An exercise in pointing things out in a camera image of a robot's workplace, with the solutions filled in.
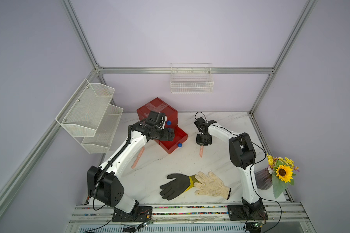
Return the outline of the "pink knife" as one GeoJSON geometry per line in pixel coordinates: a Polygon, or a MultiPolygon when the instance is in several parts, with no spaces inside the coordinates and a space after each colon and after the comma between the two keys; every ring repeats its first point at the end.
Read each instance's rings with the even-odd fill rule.
{"type": "Polygon", "coordinates": [[[200,146],[199,156],[203,157],[204,146],[200,146]]]}
{"type": "Polygon", "coordinates": [[[141,150],[139,151],[139,153],[138,153],[138,155],[137,155],[133,165],[131,166],[132,169],[134,169],[137,166],[137,164],[138,164],[142,154],[144,153],[144,151],[145,151],[145,147],[142,147],[141,150]]]}

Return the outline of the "red bottom drawer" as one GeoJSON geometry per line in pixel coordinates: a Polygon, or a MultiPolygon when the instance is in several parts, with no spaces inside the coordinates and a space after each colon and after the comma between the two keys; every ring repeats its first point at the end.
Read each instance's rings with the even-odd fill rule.
{"type": "Polygon", "coordinates": [[[188,139],[188,134],[178,126],[174,128],[174,134],[173,141],[156,141],[168,154],[171,154],[177,148],[181,148],[182,144],[188,139]]]}

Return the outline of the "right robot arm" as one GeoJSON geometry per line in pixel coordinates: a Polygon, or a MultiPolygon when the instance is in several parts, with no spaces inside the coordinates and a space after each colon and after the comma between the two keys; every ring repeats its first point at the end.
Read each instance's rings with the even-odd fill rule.
{"type": "Polygon", "coordinates": [[[249,134],[235,133],[222,127],[215,120],[206,121],[202,117],[197,118],[194,124],[199,131],[196,136],[198,145],[211,145],[213,137],[228,143],[230,161],[239,171],[243,207],[250,211],[261,208],[263,202],[256,191],[257,185],[254,177],[256,151],[249,134]]]}

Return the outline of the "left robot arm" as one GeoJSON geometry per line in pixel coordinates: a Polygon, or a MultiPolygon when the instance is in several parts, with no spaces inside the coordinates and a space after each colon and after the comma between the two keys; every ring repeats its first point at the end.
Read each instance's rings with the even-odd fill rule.
{"type": "Polygon", "coordinates": [[[149,116],[127,127],[127,138],[114,154],[100,166],[92,166],[87,172],[87,190],[106,206],[131,213],[136,200],[125,194],[120,178],[132,158],[151,140],[172,142],[175,130],[166,127],[165,113],[151,111],[149,116]]]}

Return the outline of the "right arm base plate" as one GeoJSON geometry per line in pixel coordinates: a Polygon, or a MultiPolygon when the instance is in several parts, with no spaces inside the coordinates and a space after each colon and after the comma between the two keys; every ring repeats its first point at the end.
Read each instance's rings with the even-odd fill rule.
{"type": "Polygon", "coordinates": [[[228,205],[227,212],[231,221],[268,220],[264,206],[250,208],[243,205],[228,205]]]}

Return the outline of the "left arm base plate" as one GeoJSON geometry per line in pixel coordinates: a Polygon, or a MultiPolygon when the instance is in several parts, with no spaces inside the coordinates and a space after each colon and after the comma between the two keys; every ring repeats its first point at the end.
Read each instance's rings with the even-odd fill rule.
{"type": "Polygon", "coordinates": [[[152,206],[136,206],[130,213],[114,208],[112,222],[143,222],[152,216],[152,206]]]}

